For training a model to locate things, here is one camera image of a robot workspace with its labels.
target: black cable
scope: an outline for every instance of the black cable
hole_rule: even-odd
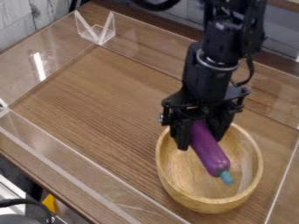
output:
[[[2,199],[0,200],[0,207],[11,207],[11,206],[17,206],[17,205],[35,205],[37,207],[39,207],[42,209],[42,211],[46,214],[46,222],[49,224],[51,224],[51,213],[47,210],[46,206],[37,202],[33,199]]]
[[[149,3],[146,0],[130,0],[138,7],[149,11],[165,11],[170,9],[181,0],[166,0],[161,3]]]

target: acrylic corner bracket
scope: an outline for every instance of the acrylic corner bracket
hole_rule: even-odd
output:
[[[77,11],[74,11],[74,19],[78,35],[96,45],[102,46],[116,36],[116,22],[112,11],[108,13],[104,26],[97,24],[89,26],[86,20]]]

